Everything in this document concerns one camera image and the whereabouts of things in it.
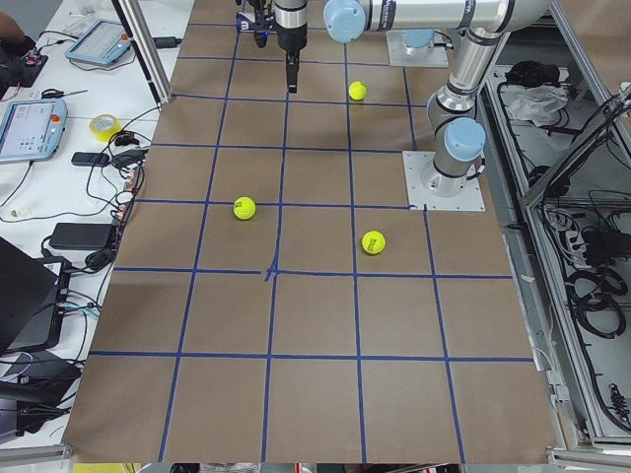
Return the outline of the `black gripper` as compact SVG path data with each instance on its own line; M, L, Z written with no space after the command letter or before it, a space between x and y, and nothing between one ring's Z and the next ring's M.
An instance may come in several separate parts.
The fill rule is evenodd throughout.
M279 46L285 50L287 93L298 91L300 51L307 45L308 1L275 0L275 27Z

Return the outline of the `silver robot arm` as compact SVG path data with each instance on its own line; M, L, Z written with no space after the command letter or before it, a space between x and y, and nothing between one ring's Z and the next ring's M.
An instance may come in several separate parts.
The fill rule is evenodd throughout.
M327 1L323 21L329 36L348 43L365 32L458 30L464 33L445 84L427 103L436 153L420 182L432 195L453 198L473 178L470 169L486 141L474 119L479 89L510 33L538 20L547 1Z
M451 42L441 41L443 34L437 30L406 30L402 33L402 44L406 52L416 53L424 50L431 50L434 47L447 47Z

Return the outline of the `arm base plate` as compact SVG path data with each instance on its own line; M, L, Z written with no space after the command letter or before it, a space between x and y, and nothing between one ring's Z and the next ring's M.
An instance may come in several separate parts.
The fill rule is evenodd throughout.
M386 33L390 66L448 68L450 45L436 30L405 30Z
M452 178L434 166L435 152L402 153L408 207L418 211L484 212L479 179Z

